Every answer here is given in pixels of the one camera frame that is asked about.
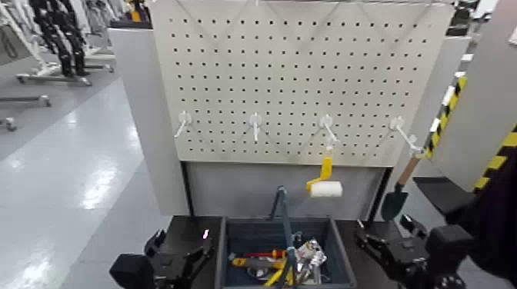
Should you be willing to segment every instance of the wire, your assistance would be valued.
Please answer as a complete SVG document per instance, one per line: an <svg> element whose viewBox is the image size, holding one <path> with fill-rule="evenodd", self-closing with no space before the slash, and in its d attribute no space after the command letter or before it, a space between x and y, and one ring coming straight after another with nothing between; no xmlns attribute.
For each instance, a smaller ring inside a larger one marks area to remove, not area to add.
<svg viewBox="0 0 517 289"><path fill-rule="evenodd" d="M18 51L16 50L16 47L12 43L8 34L5 32L4 27L5 26L0 26L0 41L2 41L5 52L7 53L7 56L10 57L11 59L18 59L19 58Z"/></svg>

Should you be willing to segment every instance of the paint roller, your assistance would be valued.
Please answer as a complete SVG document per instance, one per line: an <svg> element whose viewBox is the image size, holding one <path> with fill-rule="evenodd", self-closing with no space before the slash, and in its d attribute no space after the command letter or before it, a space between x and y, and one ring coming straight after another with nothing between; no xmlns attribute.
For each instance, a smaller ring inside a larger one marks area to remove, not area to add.
<svg viewBox="0 0 517 289"><path fill-rule="evenodd" d="M332 150L332 146L327 147L327 150ZM321 197L341 197L343 194L343 187L340 181L326 181L332 175L332 156L323 158L322 170L319 173L319 178L308 181L305 188L311 193L311 198Z"/></svg>

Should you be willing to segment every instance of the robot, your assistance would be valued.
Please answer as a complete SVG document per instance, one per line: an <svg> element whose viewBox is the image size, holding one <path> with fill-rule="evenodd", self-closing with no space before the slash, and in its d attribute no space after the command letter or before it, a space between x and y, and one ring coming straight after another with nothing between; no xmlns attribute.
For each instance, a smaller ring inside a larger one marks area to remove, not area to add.
<svg viewBox="0 0 517 289"><path fill-rule="evenodd" d="M59 30L70 42L74 55L75 74L85 76L85 53L82 45L85 39L78 28L75 11L69 0L29 0L35 15L35 22L42 30L43 38L48 50L53 54L58 53L61 62L62 74L65 77L73 77L72 56L62 41Z"/></svg>

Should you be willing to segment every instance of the shovel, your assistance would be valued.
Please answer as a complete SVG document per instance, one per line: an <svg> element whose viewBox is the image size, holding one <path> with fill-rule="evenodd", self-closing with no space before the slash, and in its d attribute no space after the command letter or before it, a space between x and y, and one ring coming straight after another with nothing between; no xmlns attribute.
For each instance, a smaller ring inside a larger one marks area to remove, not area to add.
<svg viewBox="0 0 517 289"><path fill-rule="evenodd" d="M395 191L386 194L381 207L381 216L385 221L393 220L402 210L405 199L408 198L408 193L402 191L402 189L415 170L416 165L419 164L419 161L420 158L417 158L415 155L413 155L411 160L409 160L409 163L405 166L405 169L402 172L399 180L395 184Z"/></svg>

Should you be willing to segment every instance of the wooden handle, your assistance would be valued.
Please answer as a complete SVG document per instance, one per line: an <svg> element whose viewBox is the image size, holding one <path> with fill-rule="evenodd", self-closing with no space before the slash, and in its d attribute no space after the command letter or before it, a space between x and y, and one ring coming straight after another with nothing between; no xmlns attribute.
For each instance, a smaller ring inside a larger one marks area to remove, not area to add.
<svg viewBox="0 0 517 289"><path fill-rule="evenodd" d="M420 159L415 156L413 156L411 160L409 160L409 163L405 166L404 171L400 175L399 184L401 184L402 186L405 185L405 183L408 181L409 177L411 176L411 174L416 168L416 165L419 164L419 162Z"/></svg>

